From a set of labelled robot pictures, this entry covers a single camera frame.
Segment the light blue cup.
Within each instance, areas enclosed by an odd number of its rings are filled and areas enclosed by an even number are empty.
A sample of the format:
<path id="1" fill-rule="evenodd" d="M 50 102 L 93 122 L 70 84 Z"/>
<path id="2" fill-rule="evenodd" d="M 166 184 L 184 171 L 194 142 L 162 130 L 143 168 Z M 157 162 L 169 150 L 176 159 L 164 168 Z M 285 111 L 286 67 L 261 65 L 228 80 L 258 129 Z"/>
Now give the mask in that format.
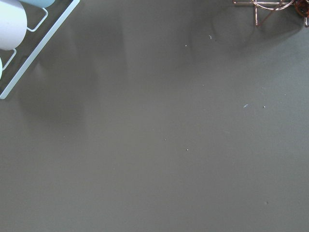
<path id="1" fill-rule="evenodd" d="M 39 8 L 49 7 L 55 2 L 55 0 L 20 0 L 20 1 Z"/>

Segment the white cup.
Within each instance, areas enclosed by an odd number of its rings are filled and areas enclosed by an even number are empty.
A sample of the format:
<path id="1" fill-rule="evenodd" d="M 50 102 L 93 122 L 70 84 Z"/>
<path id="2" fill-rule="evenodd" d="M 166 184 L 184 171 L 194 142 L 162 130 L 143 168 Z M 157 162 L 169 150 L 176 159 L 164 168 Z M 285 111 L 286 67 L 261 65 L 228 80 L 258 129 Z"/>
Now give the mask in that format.
<path id="1" fill-rule="evenodd" d="M 0 49 L 12 50 L 23 41 L 27 31 L 27 16 L 18 0 L 0 1 Z"/>

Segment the white cup rack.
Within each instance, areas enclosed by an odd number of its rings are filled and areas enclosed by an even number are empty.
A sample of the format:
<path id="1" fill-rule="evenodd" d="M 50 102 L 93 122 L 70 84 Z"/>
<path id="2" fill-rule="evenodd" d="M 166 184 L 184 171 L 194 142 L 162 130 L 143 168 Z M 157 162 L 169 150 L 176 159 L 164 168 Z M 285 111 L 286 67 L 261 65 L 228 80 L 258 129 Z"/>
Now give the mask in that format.
<path id="1" fill-rule="evenodd" d="M 56 0 L 39 8 L 19 2 L 27 16 L 27 31 L 22 43 L 12 50 L 0 50 L 0 98 L 4 100 L 30 67 L 52 36 L 79 4 L 78 0 Z"/>

